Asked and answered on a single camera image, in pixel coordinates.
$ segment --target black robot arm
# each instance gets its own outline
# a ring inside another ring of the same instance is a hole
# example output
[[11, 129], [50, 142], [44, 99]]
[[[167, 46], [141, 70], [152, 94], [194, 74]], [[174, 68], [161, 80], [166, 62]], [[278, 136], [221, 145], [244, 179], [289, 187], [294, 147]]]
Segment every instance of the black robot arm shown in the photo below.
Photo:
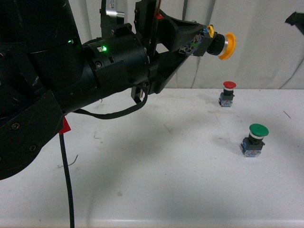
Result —
[[[167, 16], [159, 0], [136, 3], [135, 28], [105, 12], [103, 38], [81, 44], [66, 0], [0, 2], [0, 180], [26, 168], [70, 112], [101, 119], [141, 108], [189, 55], [227, 59], [235, 37]], [[157, 53], [162, 43], [167, 52]], [[132, 88], [136, 105], [114, 114], [81, 108]]]

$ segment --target wire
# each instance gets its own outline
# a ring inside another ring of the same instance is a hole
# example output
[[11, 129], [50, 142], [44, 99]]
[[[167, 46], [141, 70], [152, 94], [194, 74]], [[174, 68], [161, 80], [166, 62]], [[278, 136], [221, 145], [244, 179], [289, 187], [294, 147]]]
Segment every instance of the wire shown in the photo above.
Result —
[[131, 114], [131, 113], [141, 109], [146, 104], [147, 99], [148, 99], [148, 89], [146, 87], [144, 87], [142, 85], [130, 83], [129, 88], [131, 88], [131, 87], [140, 88], [145, 93], [145, 96], [144, 96], [143, 100], [140, 103], [137, 103], [134, 106], [131, 106], [131, 107], [129, 107], [127, 109], [124, 109], [122, 111], [119, 111], [119, 112], [108, 113], [108, 114], [96, 114], [96, 113], [88, 112], [88, 111], [83, 110], [83, 109], [78, 109], [78, 110], [74, 111], [74, 113], [90, 115], [90, 116], [93, 116], [93, 117], [95, 117], [97, 119], [101, 119], [101, 120], [111, 120], [111, 119], [115, 119], [115, 118], [118, 118], [118, 117], [122, 117], [122, 116], [125, 116], [125, 115], [128, 115], [128, 114]]
[[60, 148], [61, 148], [63, 168], [65, 170], [65, 177], [66, 177], [68, 207], [69, 207], [69, 211], [70, 211], [70, 227], [75, 228], [72, 184], [71, 184], [70, 172], [68, 170], [68, 163], [67, 163], [67, 156], [66, 156], [67, 152], [66, 152], [65, 139], [63, 137], [63, 134], [59, 134], [59, 139], [60, 139]]

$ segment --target white table surface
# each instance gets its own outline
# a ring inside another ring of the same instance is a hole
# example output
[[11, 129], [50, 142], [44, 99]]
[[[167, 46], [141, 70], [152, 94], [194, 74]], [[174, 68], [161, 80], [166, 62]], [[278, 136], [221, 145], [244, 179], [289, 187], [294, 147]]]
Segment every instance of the white table surface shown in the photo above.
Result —
[[[76, 227], [303, 228], [304, 90], [235, 89], [230, 108], [219, 106], [221, 91], [165, 89], [115, 120], [69, 114]], [[86, 109], [130, 105], [125, 91]], [[261, 155], [245, 158], [253, 123], [270, 133]], [[61, 165], [56, 136], [0, 181], [1, 228], [69, 227]]]

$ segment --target green push button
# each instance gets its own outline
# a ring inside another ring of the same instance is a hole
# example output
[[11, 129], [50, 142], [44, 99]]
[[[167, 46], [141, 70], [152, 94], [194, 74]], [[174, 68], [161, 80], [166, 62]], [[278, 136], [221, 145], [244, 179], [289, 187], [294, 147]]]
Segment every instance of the green push button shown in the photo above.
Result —
[[254, 124], [250, 125], [249, 129], [252, 132], [252, 134], [254, 134], [258, 137], [264, 137], [269, 134], [268, 129], [261, 124], [254, 123]]

